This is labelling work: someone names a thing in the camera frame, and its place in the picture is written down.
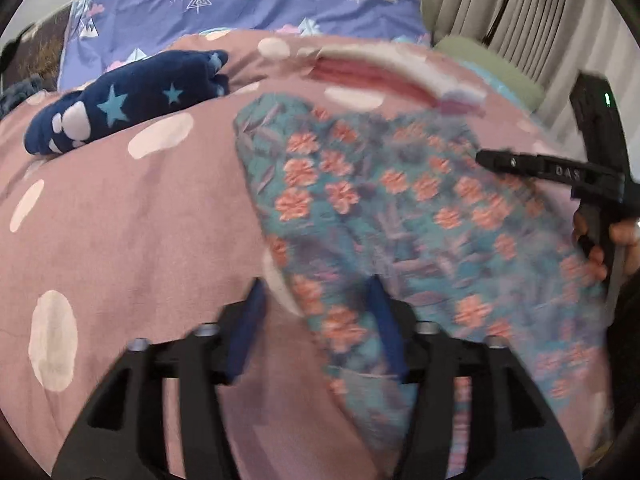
white polka dot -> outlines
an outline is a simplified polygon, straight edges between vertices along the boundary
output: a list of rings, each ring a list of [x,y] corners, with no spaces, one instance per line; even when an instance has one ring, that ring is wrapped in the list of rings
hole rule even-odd
[[[243,86],[234,92],[235,94],[248,94],[249,92],[255,92],[258,88],[260,88],[260,82],[257,81],[255,83],[251,83],[247,86]]]
[[[538,127],[531,121],[520,121],[517,126],[519,127],[519,129],[524,130],[529,134],[533,134],[538,130]]]
[[[223,36],[226,36],[230,32],[231,30],[216,30],[214,32],[210,32],[209,34],[207,34],[205,38],[207,38],[209,41],[215,41],[215,40],[219,40]]]
[[[40,160],[34,160],[29,167],[27,168],[27,171],[24,172],[24,177],[22,178],[23,180],[27,180],[33,173],[36,172],[36,170],[42,166],[44,163],[46,162],[45,159],[41,158]]]
[[[268,249],[264,251],[264,256],[262,257],[262,273],[264,281],[280,306],[296,316],[304,317],[302,310],[300,310],[296,300],[287,288],[280,269],[276,267],[271,251]]]
[[[320,49],[316,46],[304,46],[298,50],[296,55],[298,57],[315,57],[318,52],[320,52]]]
[[[58,134],[62,131],[62,115],[55,114],[53,119],[51,120],[51,127],[53,128],[53,132]]]
[[[56,143],[53,142],[53,139],[49,140],[49,149],[54,153],[62,154],[62,152],[60,151],[59,147],[57,147]]]
[[[375,110],[385,101],[384,94],[379,92],[354,90],[343,86],[331,86],[324,91],[324,95],[331,101],[358,112]]]
[[[78,325],[68,299],[56,290],[38,298],[31,316],[29,361],[44,389],[63,392],[74,378]]]
[[[129,155],[138,159],[177,146],[187,138],[193,122],[191,114],[184,113],[153,123],[130,140]]]
[[[27,103],[30,104],[31,106],[37,106],[44,101],[47,95],[49,95],[49,92],[47,92],[46,90],[40,90],[37,94],[34,94],[31,97],[29,97],[27,99]]]
[[[62,114],[62,128],[71,140],[87,140],[91,136],[91,124],[82,101],[78,101]]]
[[[258,43],[258,52],[262,57],[272,61],[287,59],[291,55],[291,49],[286,41],[280,38],[264,38]]]
[[[20,202],[18,202],[18,205],[15,207],[14,215],[11,217],[11,221],[9,222],[9,231],[15,233],[20,228],[22,221],[36,205],[43,189],[44,180],[40,179],[35,182],[22,196]]]

human hand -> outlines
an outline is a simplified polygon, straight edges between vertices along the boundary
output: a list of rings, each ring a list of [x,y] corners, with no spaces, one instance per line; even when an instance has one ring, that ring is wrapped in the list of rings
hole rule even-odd
[[[587,234],[589,227],[584,217],[576,212],[574,215],[574,242]],[[640,229],[638,220],[625,220],[614,224],[609,229],[609,237],[617,246],[626,246],[625,276],[629,277],[640,269]],[[604,251],[595,246],[589,254],[589,270],[599,281],[606,279],[609,271],[604,266]]]

blue star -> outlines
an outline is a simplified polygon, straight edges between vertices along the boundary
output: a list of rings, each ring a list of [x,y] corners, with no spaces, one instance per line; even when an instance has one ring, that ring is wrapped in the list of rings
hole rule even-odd
[[[107,114],[107,124],[111,128],[115,121],[129,121],[129,118],[122,113],[122,104],[129,94],[116,95],[113,85],[109,90],[109,98],[98,105],[98,108]]]
[[[214,52],[209,57],[209,62],[213,65],[213,69],[217,72],[222,68],[222,60],[217,52]]]
[[[171,83],[171,88],[168,90],[162,90],[162,93],[166,95],[167,99],[169,99],[169,104],[171,103],[180,103],[180,94],[182,94],[184,90],[177,90],[174,87],[174,84]]]

floral cloth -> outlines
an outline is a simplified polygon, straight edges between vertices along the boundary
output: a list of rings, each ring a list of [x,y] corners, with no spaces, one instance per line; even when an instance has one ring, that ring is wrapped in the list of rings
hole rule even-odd
[[[474,161],[460,118],[331,117],[265,94],[235,120],[237,148],[274,260],[368,444],[399,441],[413,386],[387,368],[362,285],[383,276],[450,334],[509,338],[554,409],[601,343],[599,288],[533,186]],[[459,381],[458,400],[468,395]],[[459,406],[456,424],[468,417]],[[452,466],[463,467],[464,439]]]

curtain fold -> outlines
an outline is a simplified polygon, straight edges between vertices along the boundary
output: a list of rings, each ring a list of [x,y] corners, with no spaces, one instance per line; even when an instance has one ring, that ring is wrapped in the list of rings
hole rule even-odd
[[[447,34],[482,40],[502,0],[422,0],[437,42]],[[569,104],[579,70],[609,78],[640,181],[640,48],[610,0],[509,0],[490,50],[546,90],[537,116],[563,154],[584,158]]]

